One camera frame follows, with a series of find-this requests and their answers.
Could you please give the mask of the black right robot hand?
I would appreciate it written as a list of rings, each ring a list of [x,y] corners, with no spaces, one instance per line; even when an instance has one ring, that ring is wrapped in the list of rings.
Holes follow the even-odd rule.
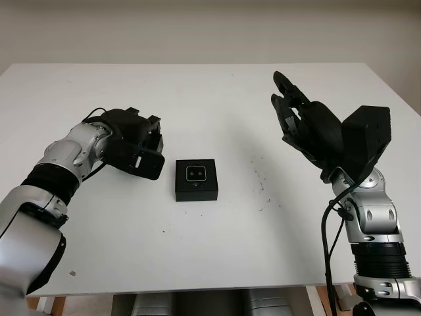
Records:
[[[329,183],[341,164],[343,140],[340,120],[319,101],[310,101],[281,72],[273,74],[280,95],[271,96],[282,132],[282,140],[300,151],[321,169],[320,178]]]

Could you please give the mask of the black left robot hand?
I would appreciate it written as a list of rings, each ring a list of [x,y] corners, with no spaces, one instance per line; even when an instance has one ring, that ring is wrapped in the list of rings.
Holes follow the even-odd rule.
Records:
[[[159,117],[142,117],[137,109],[130,107],[126,110],[109,110],[101,118],[112,130],[108,141],[111,151],[120,155],[138,155],[142,151],[162,153],[163,138]]]

